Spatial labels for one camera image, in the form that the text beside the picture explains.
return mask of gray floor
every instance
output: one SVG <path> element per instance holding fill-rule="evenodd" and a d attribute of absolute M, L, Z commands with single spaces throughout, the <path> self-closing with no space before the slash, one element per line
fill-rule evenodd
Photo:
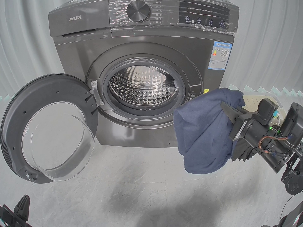
<path fill-rule="evenodd" d="M 96 143 L 75 178 L 31 184 L 0 157 L 0 203 L 12 209 L 27 194 L 33 226 L 251 226 L 278 223 L 289 199 L 277 175 L 259 156 L 232 162 L 212 174 L 184 170 L 177 148 L 128 148 Z M 303 200 L 294 197 L 285 214 Z"/>

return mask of white curtain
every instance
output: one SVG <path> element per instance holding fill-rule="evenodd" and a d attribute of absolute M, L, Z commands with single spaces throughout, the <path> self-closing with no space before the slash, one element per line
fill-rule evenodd
<path fill-rule="evenodd" d="M 48 13 L 69 0 L 0 0 L 0 116 L 38 76 L 63 72 Z M 229 0 L 240 8 L 238 33 L 221 86 L 284 92 L 303 103 L 303 0 Z"/>

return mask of navy blue shirt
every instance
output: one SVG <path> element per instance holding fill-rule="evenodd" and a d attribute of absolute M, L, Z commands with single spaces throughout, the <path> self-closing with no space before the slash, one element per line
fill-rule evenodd
<path fill-rule="evenodd" d="M 233 124 L 220 106 L 222 101 L 234 108 L 245 105 L 242 92 L 217 88 L 174 109 L 178 148 L 187 172 L 214 172 L 232 155 L 236 141 L 229 133 Z"/>

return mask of dial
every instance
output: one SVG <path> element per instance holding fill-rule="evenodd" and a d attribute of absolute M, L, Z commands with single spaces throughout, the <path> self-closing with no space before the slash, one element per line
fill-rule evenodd
<path fill-rule="evenodd" d="M 141 0 L 136 0 L 127 6 L 126 13 L 131 20 L 139 22 L 149 15 L 149 6 Z"/>

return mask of door hinge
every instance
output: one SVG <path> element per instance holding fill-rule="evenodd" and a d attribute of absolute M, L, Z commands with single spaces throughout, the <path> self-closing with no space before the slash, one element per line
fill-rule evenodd
<path fill-rule="evenodd" d="M 97 107 L 99 107 L 100 105 L 104 105 L 104 102 L 102 101 L 97 89 L 97 81 L 92 81 L 92 89 L 89 92 L 95 97 Z"/>

